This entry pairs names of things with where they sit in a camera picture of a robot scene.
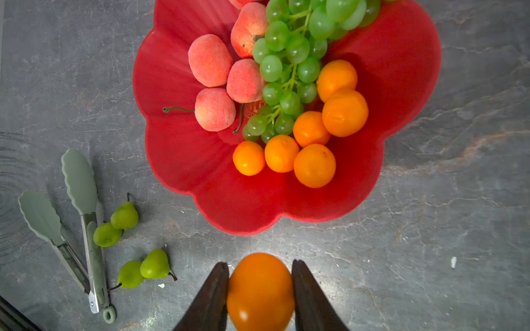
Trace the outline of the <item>green pear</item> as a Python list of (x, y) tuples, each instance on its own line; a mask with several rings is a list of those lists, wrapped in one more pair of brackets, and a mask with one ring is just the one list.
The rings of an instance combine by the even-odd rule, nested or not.
[(142, 261), (127, 262), (119, 271), (117, 285), (110, 288), (110, 290), (138, 287), (144, 280), (140, 272), (141, 264)]
[(151, 251), (140, 266), (140, 274), (145, 279), (161, 279), (171, 276), (173, 281), (178, 278), (171, 272), (167, 252), (164, 248)]
[(130, 201), (130, 194), (127, 193), (126, 201), (112, 214), (110, 223), (117, 230), (130, 230), (138, 224), (138, 221), (138, 211)]

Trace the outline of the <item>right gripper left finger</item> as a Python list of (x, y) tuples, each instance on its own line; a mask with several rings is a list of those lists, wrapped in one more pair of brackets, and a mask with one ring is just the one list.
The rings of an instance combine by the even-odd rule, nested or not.
[(218, 262), (174, 330), (226, 330), (228, 288), (229, 267)]

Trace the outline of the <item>red flower-shaped bowl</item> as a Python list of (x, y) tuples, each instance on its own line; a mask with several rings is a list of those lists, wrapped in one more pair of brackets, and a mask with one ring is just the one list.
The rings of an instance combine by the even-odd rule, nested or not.
[(253, 76), (257, 92), (234, 98), (229, 81), (210, 89), (229, 107), (229, 122), (206, 130), (197, 119), (199, 82), (189, 48), (212, 35), (221, 46), (241, 12), (227, 1), (158, 1), (153, 30), (133, 73), (146, 118), (146, 154), (169, 189), (194, 198), (215, 227), (252, 235), (281, 217), (324, 222), (352, 211), (372, 191), (385, 139), (429, 99), (441, 63), (436, 27), (415, 1), (384, 4), (375, 21), (308, 56), (311, 70), (268, 51)]

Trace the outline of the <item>peach top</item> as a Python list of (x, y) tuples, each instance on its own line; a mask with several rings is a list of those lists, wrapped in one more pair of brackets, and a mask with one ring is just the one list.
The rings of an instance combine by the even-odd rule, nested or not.
[(188, 51), (193, 76), (205, 87), (214, 88), (226, 84), (233, 58), (225, 43), (215, 34), (198, 37)]

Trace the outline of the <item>green grape bunch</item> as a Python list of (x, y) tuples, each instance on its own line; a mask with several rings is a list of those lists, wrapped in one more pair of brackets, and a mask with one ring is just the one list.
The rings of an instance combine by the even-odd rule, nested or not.
[(381, 8), (381, 1), (269, 1), (268, 28), (253, 47), (265, 81), (263, 105), (239, 125), (243, 138), (268, 143), (276, 135), (291, 135), (305, 105), (317, 97), (328, 44), (373, 23)]

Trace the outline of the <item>orange mandarin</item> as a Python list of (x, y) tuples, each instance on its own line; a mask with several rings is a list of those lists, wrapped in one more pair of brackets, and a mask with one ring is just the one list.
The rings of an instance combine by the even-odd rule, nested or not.
[(322, 144), (306, 146), (295, 158), (295, 176), (300, 183), (310, 188), (327, 185), (334, 177), (335, 171), (335, 156)]
[(265, 167), (264, 149), (255, 142), (241, 142), (233, 153), (233, 163), (243, 175), (257, 175)]
[(316, 111), (304, 112), (296, 119), (293, 135), (302, 148), (314, 143), (325, 145), (331, 137), (324, 126), (322, 113)]
[(366, 99), (356, 90), (342, 89), (324, 102), (322, 118), (327, 131), (336, 137), (347, 137), (366, 124), (369, 108)]
[(291, 172), (299, 151), (300, 148), (294, 138), (277, 135), (269, 140), (264, 149), (266, 164), (274, 172)]
[(317, 93), (322, 102), (327, 102), (336, 92), (344, 88), (356, 89), (357, 70), (345, 60), (327, 63), (317, 79)]
[(245, 257), (230, 277), (226, 306), (237, 330), (285, 330), (295, 310), (291, 273), (273, 255)]

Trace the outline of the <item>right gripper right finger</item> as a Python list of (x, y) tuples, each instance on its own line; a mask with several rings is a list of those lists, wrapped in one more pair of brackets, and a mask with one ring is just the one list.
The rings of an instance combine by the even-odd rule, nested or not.
[(296, 330), (349, 330), (304, 261), (297, 259), (293, 261), (291, 276), (295, 297)]

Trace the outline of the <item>red peach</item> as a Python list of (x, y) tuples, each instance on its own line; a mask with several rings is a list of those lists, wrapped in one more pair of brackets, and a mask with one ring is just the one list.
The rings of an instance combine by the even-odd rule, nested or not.
[(229, 0), (229, 2), (238, 10), (241, 10), (245, 5), (252, 3), (252, 2), (260, 2), (262, 3), (262, 0)]

